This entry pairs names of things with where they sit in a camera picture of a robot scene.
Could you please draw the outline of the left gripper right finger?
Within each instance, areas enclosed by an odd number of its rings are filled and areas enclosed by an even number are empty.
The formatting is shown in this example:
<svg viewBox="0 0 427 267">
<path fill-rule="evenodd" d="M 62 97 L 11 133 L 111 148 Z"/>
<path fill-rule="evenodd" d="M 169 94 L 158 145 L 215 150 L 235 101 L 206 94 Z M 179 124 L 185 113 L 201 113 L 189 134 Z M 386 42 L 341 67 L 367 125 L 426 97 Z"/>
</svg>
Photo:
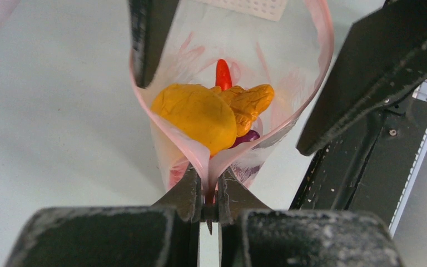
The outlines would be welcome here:
<svg viewBox="0 0 427 267">
<path fill-rule="evenodd" d="M 227 169 L 218 179 L 221 266 L 403 266 L 369 212 L 272 210 Z"/>
</svg>

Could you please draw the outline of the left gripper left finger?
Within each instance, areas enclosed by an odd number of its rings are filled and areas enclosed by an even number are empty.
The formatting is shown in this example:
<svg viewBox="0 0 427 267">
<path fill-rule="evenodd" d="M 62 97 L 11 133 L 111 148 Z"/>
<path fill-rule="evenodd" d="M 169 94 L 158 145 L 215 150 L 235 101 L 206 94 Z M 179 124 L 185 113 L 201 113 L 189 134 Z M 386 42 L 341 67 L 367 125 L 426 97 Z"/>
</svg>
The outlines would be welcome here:
<svg viewBox="0 0 427 267">
<path fill-rule="evenodd" d="M 201 181 L 188 165 L 151 206 L 49 207 L 21 230 L 7 266 L 198 266 Z"/>
</svg>

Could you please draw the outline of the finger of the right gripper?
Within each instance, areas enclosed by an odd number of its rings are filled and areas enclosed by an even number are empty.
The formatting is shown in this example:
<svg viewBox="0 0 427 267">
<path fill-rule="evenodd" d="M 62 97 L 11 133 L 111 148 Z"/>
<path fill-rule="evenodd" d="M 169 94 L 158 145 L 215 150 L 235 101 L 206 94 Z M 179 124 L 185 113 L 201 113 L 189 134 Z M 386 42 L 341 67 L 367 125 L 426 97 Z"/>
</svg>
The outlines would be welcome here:
<svg viewBox="0 0 427 267">
<path fill-rule="evenodd" d="M 389 1 L 355 22 L 296 145 L 309 156 L 427 79 L 427 1 Z"/>
<path fill-rule="evenodd" d="M 131 67 L 136 85 L 153 81 L 179 0 L 128 0 L 131 27 Z"/>
</svg>

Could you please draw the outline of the red chili pepper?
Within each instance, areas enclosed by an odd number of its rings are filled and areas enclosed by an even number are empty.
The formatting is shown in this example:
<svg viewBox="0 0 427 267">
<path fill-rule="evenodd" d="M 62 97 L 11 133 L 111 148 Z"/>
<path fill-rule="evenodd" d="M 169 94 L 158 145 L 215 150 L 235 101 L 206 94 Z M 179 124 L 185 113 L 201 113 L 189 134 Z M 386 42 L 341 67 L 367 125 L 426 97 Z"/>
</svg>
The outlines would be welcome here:
<svg viewBox="0 0 427 267">
<path fill-rule="evenodd" d="M 224 59 L 219 59 L 216 64 L 215 86 L 219 86 L 221 91 L 226 91 L 232 87 L 230 69 Z"/>
</svg>

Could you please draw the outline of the clear zip top bag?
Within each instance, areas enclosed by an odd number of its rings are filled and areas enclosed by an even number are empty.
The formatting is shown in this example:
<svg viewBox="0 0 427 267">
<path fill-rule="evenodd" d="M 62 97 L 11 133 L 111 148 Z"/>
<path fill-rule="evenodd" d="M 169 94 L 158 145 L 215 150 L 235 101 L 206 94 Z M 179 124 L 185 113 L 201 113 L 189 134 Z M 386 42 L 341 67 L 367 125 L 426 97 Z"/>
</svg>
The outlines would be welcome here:
<svg viewBox="0 0 427 267">
<path fill-rule="evenodd" d="M 129 1 L 130 71 L 163 185 L 189 166 L 212 201 L 231 169 L 249 186 L 330 66 L 327 1 Z"/>
</svg>

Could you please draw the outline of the purple onion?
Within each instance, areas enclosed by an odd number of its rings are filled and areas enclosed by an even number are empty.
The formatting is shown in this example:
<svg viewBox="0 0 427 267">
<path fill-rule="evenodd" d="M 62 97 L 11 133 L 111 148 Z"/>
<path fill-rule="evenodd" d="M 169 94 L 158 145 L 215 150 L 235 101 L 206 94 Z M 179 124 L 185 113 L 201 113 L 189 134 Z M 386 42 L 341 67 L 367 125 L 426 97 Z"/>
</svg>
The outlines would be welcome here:
<svg viewBox="0 0 427 267">
<path fill-rule="evenodd" d="M 255 141 L 259 138 L 260 138 L 260 134 L 257 131 L 249 130 L 245 135 L 243 135 L 241 137 L 237 137 L 235 142 L 233 143 L 233 145 L 230 148 L 234 148 L 234 147 L 236 147 L 239 144 L 242 144 L 244 142 Z"/>
</svg>

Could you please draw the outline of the yellow mango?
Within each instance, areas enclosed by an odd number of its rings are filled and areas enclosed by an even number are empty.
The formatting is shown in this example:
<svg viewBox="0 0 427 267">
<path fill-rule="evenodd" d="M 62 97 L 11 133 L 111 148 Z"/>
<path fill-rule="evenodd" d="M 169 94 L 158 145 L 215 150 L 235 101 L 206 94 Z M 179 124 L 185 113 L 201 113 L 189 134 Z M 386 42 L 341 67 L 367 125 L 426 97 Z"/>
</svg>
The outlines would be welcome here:
<svg viewBox="0 0 427 267">
<path fill-rule="evenodd" d="M 233 110 L 205 86 L 169 85 L 155 97 L 151 111 L 207 147 L 212 156 L 230 148 L 236 141 Z"/>
</svg>

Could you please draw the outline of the orange fried snack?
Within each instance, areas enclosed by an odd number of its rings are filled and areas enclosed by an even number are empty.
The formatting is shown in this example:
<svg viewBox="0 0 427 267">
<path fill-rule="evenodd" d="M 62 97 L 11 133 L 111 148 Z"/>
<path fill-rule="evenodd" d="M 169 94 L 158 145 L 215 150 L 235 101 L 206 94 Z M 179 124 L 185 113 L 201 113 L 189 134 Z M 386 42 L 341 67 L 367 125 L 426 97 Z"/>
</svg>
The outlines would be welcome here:
<svg viewBox="0 0 427 267">
<path fill-rule="evenodd" d="M 218 94 L 233 110 L 236 120 L 237 137 L 245 135 L 271 104 L 274 99 L 274 88 L 269 84 L 258 85 L 248 90 L 241 86 L 233 86 L 221 91 L 219 86 L 211 90 Z"/>
</svg>

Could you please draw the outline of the white plastic basket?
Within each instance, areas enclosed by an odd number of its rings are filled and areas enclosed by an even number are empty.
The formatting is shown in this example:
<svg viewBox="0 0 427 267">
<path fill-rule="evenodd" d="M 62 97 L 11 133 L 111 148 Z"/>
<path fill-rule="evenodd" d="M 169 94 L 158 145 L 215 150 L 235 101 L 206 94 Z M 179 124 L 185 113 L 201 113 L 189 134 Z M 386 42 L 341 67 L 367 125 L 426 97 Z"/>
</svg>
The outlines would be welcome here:
<svg viewBox="0 0 427 267">
<path fill-rule="evenodd" d="M 280 20 L 288 4 L 288 0 L 198 0 L 198 2 L 274 22 Z"/>
</svg>

